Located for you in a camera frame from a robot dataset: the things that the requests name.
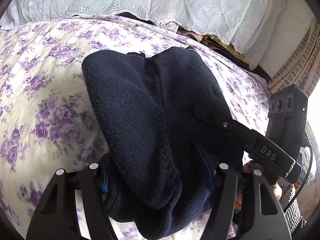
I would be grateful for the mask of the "checkered beige curtain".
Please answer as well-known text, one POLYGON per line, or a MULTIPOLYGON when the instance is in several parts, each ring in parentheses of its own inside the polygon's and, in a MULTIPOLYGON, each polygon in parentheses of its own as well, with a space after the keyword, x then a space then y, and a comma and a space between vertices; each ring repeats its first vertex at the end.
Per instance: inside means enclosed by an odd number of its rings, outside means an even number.
POLYGON ((310 96, 319 82, 319 22, 313 19, 302 42, 287 63, 268 82, 271 93, 296 85, 310 96))

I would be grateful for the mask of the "navy school cardigan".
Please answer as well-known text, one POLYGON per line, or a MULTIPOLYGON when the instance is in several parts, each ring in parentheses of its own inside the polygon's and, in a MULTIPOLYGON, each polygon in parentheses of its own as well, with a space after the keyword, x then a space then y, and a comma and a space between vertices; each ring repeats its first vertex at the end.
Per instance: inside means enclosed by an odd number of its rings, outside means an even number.
POLYGON ((101 50, 84 59, 82 71, 109 146, 106 213, 160 239, 210 210, 214 194, 200 154, 241 171, 243 149, 207 121, 231 113, 200 55, 179 47, 152 57, 101 50))

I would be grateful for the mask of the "white lace cover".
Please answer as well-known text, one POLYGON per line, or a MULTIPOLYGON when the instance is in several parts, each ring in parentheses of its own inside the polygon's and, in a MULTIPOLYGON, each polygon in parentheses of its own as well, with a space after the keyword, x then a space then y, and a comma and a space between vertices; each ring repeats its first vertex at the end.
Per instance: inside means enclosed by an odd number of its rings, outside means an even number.
POLYGON ((315 18, 305 0, 12 0, 1 26, 123 12, 165 29, 214 35, 248 56, 251 66, 277 55, 276 44, 290 55, 315 18))

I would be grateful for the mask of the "purple floral bed quilt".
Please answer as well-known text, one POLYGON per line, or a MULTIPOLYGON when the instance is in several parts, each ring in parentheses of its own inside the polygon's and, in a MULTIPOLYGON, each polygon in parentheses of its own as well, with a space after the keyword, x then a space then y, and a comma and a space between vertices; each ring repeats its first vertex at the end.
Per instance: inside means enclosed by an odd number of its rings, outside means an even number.
POLYGON ((261 82, 190 38, 94 15, 1 31, 1 209, 21 236, 57 169, 80 170, 108 150, 84 83, 84 58, 104 49, 151 57, 188 46, 216 77, 232 117, 265 133, 269 104, 261 82))

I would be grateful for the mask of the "stacked bedding under cover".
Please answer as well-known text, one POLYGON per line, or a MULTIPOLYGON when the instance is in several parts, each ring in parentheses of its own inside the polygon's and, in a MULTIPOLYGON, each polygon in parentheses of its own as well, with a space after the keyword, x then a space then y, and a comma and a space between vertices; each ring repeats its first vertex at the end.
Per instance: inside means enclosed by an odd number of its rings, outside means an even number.
POLYGON ((117 16, 127 17, 133 20, 138 20, 140 22, 144 22, 147 24, 151 24, 154 26, 158 26, 164 28, 166 30, 170 30, 178 35, 182 35, 188 38, 191 38, 194 41, 197 41, 211 50, 221 54, 227 59, 231 60, 237 66, 249 70, 249 59, 237 52, 232 45, 226 45, 222 43, 215 35, 200 35, 195 33, 194 31, 188 31, 178 25, 175 22, 169 23, 153 23, 151 21, 142 20, 129 12, 122 12, 117 14, 117 16))

